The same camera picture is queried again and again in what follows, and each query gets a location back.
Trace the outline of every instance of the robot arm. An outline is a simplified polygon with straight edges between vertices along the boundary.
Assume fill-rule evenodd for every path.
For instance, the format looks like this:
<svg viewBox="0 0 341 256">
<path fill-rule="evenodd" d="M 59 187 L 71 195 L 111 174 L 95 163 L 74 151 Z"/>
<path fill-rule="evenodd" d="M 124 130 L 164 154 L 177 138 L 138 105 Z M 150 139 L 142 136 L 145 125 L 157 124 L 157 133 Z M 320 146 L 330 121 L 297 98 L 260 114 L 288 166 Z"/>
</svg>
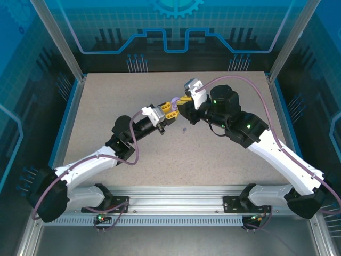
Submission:
<svg viewBox="0 0 341 256">
<path fill-rule="evenodd" d="M 281 141 L 279 147 L 264 121 L 241 110 L 237 92 L 228 85 L 212 88 L 210 96 L 205 90 L 197 93 L 196 90 L 201 87 L 202 82 L 196 78 L 185 85 L 185 93 L 191 96 L 192 101 L 177 103 L 180 114 L 193 125 L 203 120 L 209 124 L 211 130 L 212 125 L 223 128 L 225 136 L 265 159 L 290 182 L 285 186 L 266 187 L 249 184 L 239 197 L 240 205 L 244 209 L 250 206 L 288 205 L 297 215 L 312 218 L 321 207 L 327 191 L 282 150 L 289 152 L 320 179 L 324 180 L 324 174 L 306 163 Z"/>
<path fill-rule="evenodd" d="M 238 200 L 236 198 L 229 200 L 229 196 L 224 197 L 226 205 L 230 207 L 238 201 L 238 205 L 232 207 L 233 210 L 239 210 L 238 207 L 242 207 L 242 210 L 246 211 L 254 206 L 288 205 L 293 212 L 303 218 L 313 217 L 321 207 L 327 191 L 281 150 L 285 149 L 322 180 L 323 173 L 299 158 L 282 142 L 279 148 L 271 131 L 268 130 L 268 125 L 256 115 L 242 111 L 238 94 L 228 85 L 214 87 L 210 92 L 211 98 L 205 90 L 196 92 L 202 87 L 202 82 L 196 78 L 186 83 L 186 97 L 182 97 L 176 103 L 177 110 L 175 111 L 171 111 L 172 105 L 169 102 L 157 107 L 150 105 L 142 108 L 142 114 L 146 117 L 137 123 L 133 122 L 136 140 L 141 140 L 155 130 L 163 134 L 164 127 L 171 125 L 178 114 L 184 116 L 193 125 L 203 120 L 209 124 L 211 130 L 212 125 L 223 128 L 224 136 L 258 154 L 290 182 L 285 186 L 266 187 L 249 184 Z M 60 179 L 46 194 L 38 208 L 37 213 L 44 222 L 55 220 L 65 210 L 87 206 L 104 211 L 116 203 L 113 202 L 113 195 L 110 191 L 101 184 L 77 191 L 73 189 L 91 176 L 119 165 L 121 159 L 125 161 L 133 154 L 135 149 L 132 147 L 133 136 L 129 128 L 130 121 L 130 117 L 120 116 L 112 128 L 111 139 L 91 155 L 55 170 L 50 168 L 39 170 L 27 194 L 27 200 L 32 207 L 36 206 L 46 188 L 56 179 Z M 61 177 L 71 168 L 71 172 Z"/>
<path fill-rule="evenodd" d="M 142 108 L 142 114 L 146 117 L 137 123 L 133 122 L 136 140 L 139 141 L 156 130 L 164 134 L 164 127 L 171 125 L 176 119 L 174 115 L 165 114 L 165 111 L 169 109 L 168 104 Z M 132 147 L 133 136 L 129 128 L 130 121 L 129 116 L 120 116 L 112 128 L 111 139 L 105 146 L 89 156 L 54 170 L 49 167 L 39 170 L 26 197 L 32 207 L 36 206 L 47 187 L 59 179 L 46 194 L 37 210 L 44 222 L 55 220 L 65 210 L 70 211 L 82 207 L 105 210 L 113 205 L 113 195 L 101 184 L 77 189 L 77 191 L 74 188 L 93 175 L 119 165 L 120 159 L 125 161 L 133 154 L 135 149 Z"/>
</svg>

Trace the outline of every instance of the enclosure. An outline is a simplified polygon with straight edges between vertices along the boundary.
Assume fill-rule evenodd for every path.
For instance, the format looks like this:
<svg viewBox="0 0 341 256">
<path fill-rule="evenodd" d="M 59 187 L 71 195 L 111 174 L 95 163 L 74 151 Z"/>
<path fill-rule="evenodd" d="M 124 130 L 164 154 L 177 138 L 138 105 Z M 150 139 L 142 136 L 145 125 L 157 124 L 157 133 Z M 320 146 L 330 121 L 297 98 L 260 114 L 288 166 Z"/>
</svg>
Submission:
<svg viewBox="0 0 341 256">
<path fill-rule="evenodd" d="M 1 255 L 339 255 L 340 215 L 274 207 L 271 233 L 247 234 L 221 198 L 287 179 L 181 116 L 138 142 L 138 164 L 82 183 L 130 197 L 112 231 L 97 234 L 95 215 L 78 210 L 32 220 L 26 201 L 36 170 L 104 146 L 119 116 L 229 74 L 257 85 L 279 138 L 340 194 L 339 10 L 338 0 L 0 0 Z M 245 82 L 218 84 L 267 120 Z M 324 205 L 339 209 L 332 195 Z"/>
</svg>

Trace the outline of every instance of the glass panel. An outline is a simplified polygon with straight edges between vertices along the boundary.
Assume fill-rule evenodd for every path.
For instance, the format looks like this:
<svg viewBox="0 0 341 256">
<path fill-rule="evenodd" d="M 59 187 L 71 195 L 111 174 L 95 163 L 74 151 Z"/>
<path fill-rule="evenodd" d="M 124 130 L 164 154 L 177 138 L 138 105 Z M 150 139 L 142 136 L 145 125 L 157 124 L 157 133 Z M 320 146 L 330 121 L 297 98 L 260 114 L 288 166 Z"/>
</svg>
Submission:
<svg viewBox="0 0 341 256">
<path fill-rule="evenodd" d="M 84 72 L 269 71 L 306 0 L 48 0 Z"/>
<path fill-rule="evenodd" d="M 0 254 L 14 255 L 74 77 L 28 0 L 0 1 L 0 17 Z"/>
<path fill-rule="evenodd" d="M 306 161 L 340 190 L 341 34 L 338 0 L 321 1 L 278 81 Z"/>
</svg>

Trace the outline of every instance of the black bracket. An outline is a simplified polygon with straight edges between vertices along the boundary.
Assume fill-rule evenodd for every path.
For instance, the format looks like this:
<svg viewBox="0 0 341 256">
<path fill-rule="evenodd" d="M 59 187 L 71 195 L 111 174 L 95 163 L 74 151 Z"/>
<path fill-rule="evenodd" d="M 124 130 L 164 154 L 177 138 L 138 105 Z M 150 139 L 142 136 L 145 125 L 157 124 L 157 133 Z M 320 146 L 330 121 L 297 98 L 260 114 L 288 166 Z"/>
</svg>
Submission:
<svg viewBox="0 0 341 256">
<path fill-rule="evenodd" d="M 123 203 L 124 201 L 127 202 L 126 206 L 122 205 L 121 207 L 110 211 L 108 213 L 121 213 L 121 211 L 124 209 L 123 213 L 127 213 L 128 212 L 128 206 L 129 206 L 129 197 L 128 196 L 113 196 L 112 193 L 103 185 L 103 184 L 95 184 L 96 187 L 98 187 L 104 194 L 105 198 L 103 200 L 103 202 L 98 206 L 93 208 L 94 210 L 97 211 L 103 211 L 103 212 L 108 212 L 106 211 L 107 209 L 113 208 L 121 203 Z M 86 208 L 82 208 L 81 212 L 84 213 L 92 213 L 92 211 L 89 211 Z"/>
<path fill-rule="evenodd" d="M 264 213 L 264 207 L 256 206 L 252 203 L 248 204 L 245 208 L 240 203 L 239 196 L 224 196 L 224 213 Z M 270 206 L 266 206 L 265 210 L 267 213 L 270 212 Z"/>
</svg>

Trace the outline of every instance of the purple cable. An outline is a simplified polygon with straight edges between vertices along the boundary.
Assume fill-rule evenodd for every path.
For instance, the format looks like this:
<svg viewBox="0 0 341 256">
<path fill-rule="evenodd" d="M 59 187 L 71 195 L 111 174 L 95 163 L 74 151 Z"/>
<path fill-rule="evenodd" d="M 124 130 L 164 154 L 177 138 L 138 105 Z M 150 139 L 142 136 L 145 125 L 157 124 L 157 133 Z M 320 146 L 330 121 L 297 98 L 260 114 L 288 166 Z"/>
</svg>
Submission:
<svg viewBox="0 0 341 256">
<path fill-rule="evenodd" d="M 172 104 L 172 111 L 177 110 L 176 102 L 179 101 L 179 100 L 180 100 L 179 97 L 174 97 L 174 98 L 170 101 L 170 104 Z"/>
<path fill-rule="evenodd" d="M 133 142 L 134 142 L 134 146 L 135 146 L 135 149 L 136 149 L 136 158 L 135 158 L 135 161 L 130 163 L 130 162 L 127 162 L 123 159 L 120 159 L 118 157 L 115 157 L 115 156 L 110 156 L 110 155 L 105 155 L 105 154 L 102 154 L 102 155 L 94 155 L 94 156 L 90 156 L 90 157 L 87 157 L 87 158 L 84 158 L 82 160 L 80 160 L 79 162 L 75 163 L 74 165 L 72 165 L 68 170 L 64 171 L 60 176 L 58 176 L 46 189 L 45 191 L 42 193 L 41 197 L 39 198 L 36 206 L 34 207 L 32 213 L 31 213 L 31 217 L 33 220 L 38 220 L 40 219 L 40 217 L 36 217 L 36 214 L 37 214 L 37 211 L 39 209 L 39 206 L 40 204 L 42 203 L 42 201 L 44 200 L 45 196 L 47 195 L 47 193 L 52 189 L 52 187 L 59 181 L 61 180 L 65 175 L 67 175 L 69 173 L 69 171 L 72 171 L 74 168 L 76 168 L 77 166 L 79 166 L 80 164 L 83 164 L 84 162 L 86 161 L 89 161 L 91 159 L 94 159 L 94 158 L 100 158 L 100 157 L 106 157 L 106 158 L 111 158 L 111 159 L 114 159 L 114 160 L 117 160 L 119 162 L 122 162 L 122 163 L 125 163 L 125 164 L 128 164 L 128 165 L 135 165 L 138 160 L 139 160 L 139 147 L 137 146 L 137 141 L 136 141 L 136 136 L 135 136 L 135 133 L 134 133 L 134 130 L 133 130 L 133 122 L 134 122 L 134 119 L 142 113 L 142 110 L 140 110 L 139 112 L 137 112 L 133 117 L 132 119 L 130 120 L 129 122 L 129 128 L 130 128 L 130 132 L 132 134 L 132 138 L 133 138 Z"/>
<path fill-rule="evenodd" d="M 336 212 L 329 212 L 329 211 L 325 211 L 325 210 L 321 210 L 320 209 L 320 212 L 324 213 L 324 214 L 328 214 L 328 215 L 338 215 L 338 214 L 341 214 L 341 198 L 338 196 L 338 194 L 326 183 L 324 182 L 322 179 L 320 179 L 319 177 L 315 176 L 315 174 L 310 171 L 308 168 L 306 168 L 303 164 L 301 164 L 298 160 L 296 160 L 289 152 L 287 152 L 285 149 L 282 149 L 282 145 L 281 143 L 279 142 L 279 139 L 278 139 L 278 136 L 275 132 L 275 129 L 274 129 L 274 126 L 273 126 L 273 123 L 272 123 L 272 119 L 271 119 L 271 116 L 270 116 L 270 112 L 269 112 L 269 109 L 267 108 L 267 104 L 260 92 L 260 90 L 257 88 L 257 86 L 249 79 L 247 78 L 244 78 L 242 76 L 238 76 L 238 75 L 226 75 L 226 76 L 222 76 L 222 77 L 218 77 L 214 80 L 212 80 L 211 82 L 209 82 L 208 84 L 204 85 L 202 88 L 200 89 L 197 89 L 196 92 L 200 92 L 204 89 L 206 89 L 207 87 L 209 87 L 210 85 L 220 81 L 220 80 L 223 80 L 223 79 L 226 79 L 226 78 L 236 78 L 236 79 L 240 79 L 240 80 L 243 80 L 245 81 L 246 83 L 248 83 L 249 85 L 252 86 L 252 88 L 256 91 L 256 93 L 258 94 L 259 98 L 261 99 L 261 102 L 264 106 L 264 109 L 265 109 L 265 113 L 266 113 L 266 116 L 267 116 L 267 120 L 269 121 L 269 126 L 270 126 L 270 131 L 273 135 L 273 138 L 276 142 L 276 144 L 278 145 L 278 147 L 281 149 L 281 151 L 287 156 L 290 158 L 290 160 L 292 160 L 295 164 L 297 164 L 299 167 L 301 167 L 304 171 L 306 171 L 310 176 L 312 176 L 314 179 L 316 179 L 319 183 L 321 183 L 323 186 L 325 186 L 329 192 L 335 197 L 336 201 L 338 202 L 339 204 L 339 207 L 340 209 Z"/>
<path fill-rule="evenodd" d="M 122 209 L 122 211 L 121 211 L 121 213 L 119 214 L 119 216 L 117 217 L 117 219 L 115 220 L 115 222 L 110 226 L 110 227 L 108 227 L 108 228 L 103 228 L 104 230 L 103 231 L 109 231 L 110 229 L 112 229 L 114 226 L 116 226 L 116 224 L 118 223 L 118 221 L 119 221 L 119 219 L 122 217 L 122 214 L 123 214 L 123 212 L 126 210 L 126 208 L 127 208 L 127 202 L 125 201 L 125 202 L 123 202 L 123 203 L 121 203 L 121 204 L 119 204 L 119 205 L 117 205 L 117 206 L 115 206 L 115 207 L 113 207 L 113 208 L 111 208 L 110 210 L 112 211 L 112 210 L 115 210 L 116 208 L 119 208 L 119 207 L 121 207 L 122 205 L 124 205 L 124 207 L 123 207 L 123 209 Z M 99 229 L 99 228 L 97 228 L 97 226 L 96 226 L 96 224 L 95 224 L 95 222 L 94 222 L 94 228 L 95 229 L 97 229 L 97 231 L 99 231 L 99 230 L 101 230 L 101 229 Z"/>
<path fill-rule="evenodd" d="M 269 224 L 271 217 L 272 217 L 272 206 L 270 206 L 270 213 L 269 213 L 269 217 L 267 218 L 266 222 L 262 226 L 257 227 L 257 230 L 262 230 L 263 228 L 265 228 Z"/>
<path fill-rule="evenodd" d="M 257 226 L 252 225 L 252 224 L 246 224 L 246 226 L 250 226 L 252 228 L 254 228 L 255 230 L 261 230 L 260 228 L 257 228 Z M 278 235 L 271 233 L 270 231 L 266 230 L 266 229 L 262 229 L 261 231 L 266 232 L 268 234 L 270 234 L 271 236 L 276 237 L 286 248 L 288 248 L 294 255 L 298 255 L 293 249 L 290 248 L 290 246 L 284 242 L 284 240 L 282 238 L 280 238 Z"/>
<path fill-rule="evenodd" d="M 121 204 L 119 204 L 119 205 L 116 205 L 116 206 L 114 206 L 113 208 L 106 209 L 106 210 L 103 210 L 103 211 L 95 210 L 95 209 L 93 209 L 93 208 L 91 208 L 91 207 L 85 207 L 85 209 L 87 209 L 87 210 L 89 210 L 89 211 L 91 211 L 91 212 L 95 212 L 95 213 L 103 213 L 103 212 L 111 212 L 111 211 L 113 211 L 113 210 L 116 210 L 116 209 L 120 208 L 122 205 L 127 205 L 127 202 L 124 201 L 123 203 L 121 203 Z"/>
</svg>

